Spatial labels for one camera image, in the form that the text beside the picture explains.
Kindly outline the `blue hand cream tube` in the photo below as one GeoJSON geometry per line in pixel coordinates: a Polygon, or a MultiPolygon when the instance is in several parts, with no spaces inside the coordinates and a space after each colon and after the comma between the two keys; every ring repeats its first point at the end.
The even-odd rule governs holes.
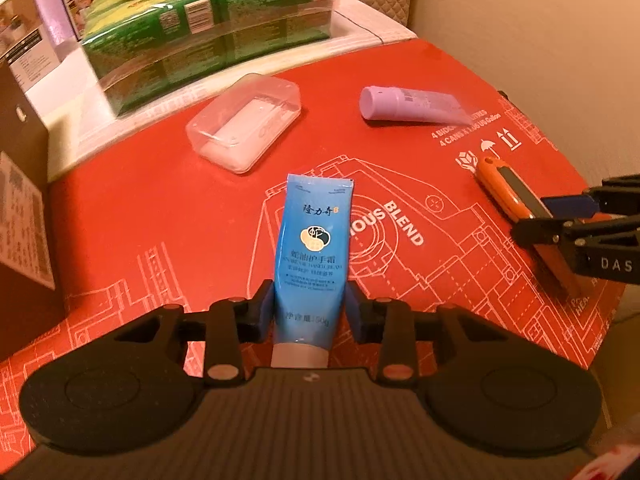
{"type": "Polygon", "coordinates": [[[271,365],[325,368],[348,275],[354,182],[290,174],[274,286],[271,365]]]}

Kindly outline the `purple cream tube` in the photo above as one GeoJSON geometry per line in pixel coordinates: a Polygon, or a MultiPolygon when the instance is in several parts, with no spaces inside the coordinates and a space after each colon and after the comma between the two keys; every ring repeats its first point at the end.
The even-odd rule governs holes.
{"type": "Polygon", "coordinates": [[[367,86],[360,92],[359,110],[370,122],[472,124],[471,116],[454,96],[434,91],[367,86]]]}

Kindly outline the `white beige product box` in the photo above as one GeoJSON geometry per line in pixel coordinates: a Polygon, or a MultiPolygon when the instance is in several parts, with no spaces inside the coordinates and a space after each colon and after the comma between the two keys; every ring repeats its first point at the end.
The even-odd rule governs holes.
{"type": "Polygon", "coordinates": [[[36,0],[1,0],[1,59],[24,92],[60,65],[36,0]]]}

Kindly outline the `clear plastic soap case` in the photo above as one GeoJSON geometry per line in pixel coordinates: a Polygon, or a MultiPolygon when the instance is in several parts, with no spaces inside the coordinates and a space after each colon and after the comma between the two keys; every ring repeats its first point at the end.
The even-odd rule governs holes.
{"type": "Polygon", "coordinates": [[[186,125],[193,151],[209,162],[246,174],[302,110],[298,84],[247,74],[186,125]]]}

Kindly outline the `brown open storage box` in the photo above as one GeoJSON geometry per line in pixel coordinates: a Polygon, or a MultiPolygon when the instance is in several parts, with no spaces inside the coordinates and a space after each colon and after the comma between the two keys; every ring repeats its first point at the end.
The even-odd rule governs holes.
{"type": "Polygon", "coordinates": [[[1,359],[64,318],[52,237],[49,131],[1,63],[1,359]]]}

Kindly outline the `green drink carton pack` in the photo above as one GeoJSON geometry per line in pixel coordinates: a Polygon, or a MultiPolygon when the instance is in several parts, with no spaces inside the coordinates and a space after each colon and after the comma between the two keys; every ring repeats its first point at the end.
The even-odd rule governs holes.
{"type": "Polygon", "coordinates": [[[330,36],[333,0],[96,0],[81,41],[115,115],[330,36]]]}

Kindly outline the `orange utility knife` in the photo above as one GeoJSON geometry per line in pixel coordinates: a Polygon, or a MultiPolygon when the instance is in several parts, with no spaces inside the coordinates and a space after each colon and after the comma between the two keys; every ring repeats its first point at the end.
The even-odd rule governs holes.
{"type": "MultiPolygon", "coordinates": [[[[484,155],[478,160],[475,174],[485,191],[513,223],[552,218],[549,209],[504,160],[484,155]]],[[[570,270],[557,244],[530,245],[530,248],[570,298],[590,294],[591,282],[570,270]]]]}

